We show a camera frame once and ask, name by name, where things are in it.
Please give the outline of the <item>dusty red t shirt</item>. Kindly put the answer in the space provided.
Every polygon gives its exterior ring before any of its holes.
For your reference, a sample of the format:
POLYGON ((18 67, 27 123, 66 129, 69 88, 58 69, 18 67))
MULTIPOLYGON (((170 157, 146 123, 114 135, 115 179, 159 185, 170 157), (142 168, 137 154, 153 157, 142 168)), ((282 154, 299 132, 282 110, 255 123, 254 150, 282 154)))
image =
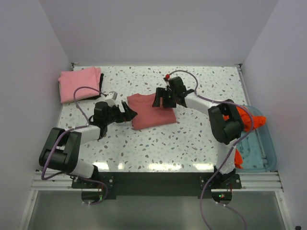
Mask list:
POLYGON ((133 94, 127 97, 128 106, 137 115, 131 123, 134 130, 142 130, 177 122, 172 108, 152 107, 155 93, 149 95, 133 94))

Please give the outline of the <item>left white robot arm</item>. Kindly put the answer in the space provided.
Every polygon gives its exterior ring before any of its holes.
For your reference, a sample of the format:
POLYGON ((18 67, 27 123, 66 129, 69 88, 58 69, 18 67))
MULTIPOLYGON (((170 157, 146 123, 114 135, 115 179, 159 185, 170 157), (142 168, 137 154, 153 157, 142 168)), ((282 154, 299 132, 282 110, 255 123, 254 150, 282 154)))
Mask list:
POLYGON ((98 102, 86 125, 67 130, 52 128, 39 156, 39 165, 43 167, 41 179, 67 174, 82 178, 89 188, 96 187, 100 180, 98 167, 79 159, 80 147, 87 142, 100 140, 107 133, 108 125, 129 122, 137 116, 138 113, 126 102, 122 102, 122 106, 124 112, 118 105, 98 102))

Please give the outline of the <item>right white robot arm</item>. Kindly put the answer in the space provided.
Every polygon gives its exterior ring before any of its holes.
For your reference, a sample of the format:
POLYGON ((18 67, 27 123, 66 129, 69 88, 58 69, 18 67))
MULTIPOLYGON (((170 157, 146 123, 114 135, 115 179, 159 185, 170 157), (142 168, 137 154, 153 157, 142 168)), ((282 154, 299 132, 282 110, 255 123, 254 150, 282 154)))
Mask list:
POLYGON ((244 131, 244 124, 235 103, 215 101, 197 95, 193 89, 187 89, 180 77, 164 77, 166 86, 156 88, 152 107, 175 108, 181 105, 197 110, 209 117, 213 137, 218 144, 218 157, 215 168, 219 170, 214 178, 214 184, 225 188, 230 184, 229 173, 235 169, 235 142, 244 131))

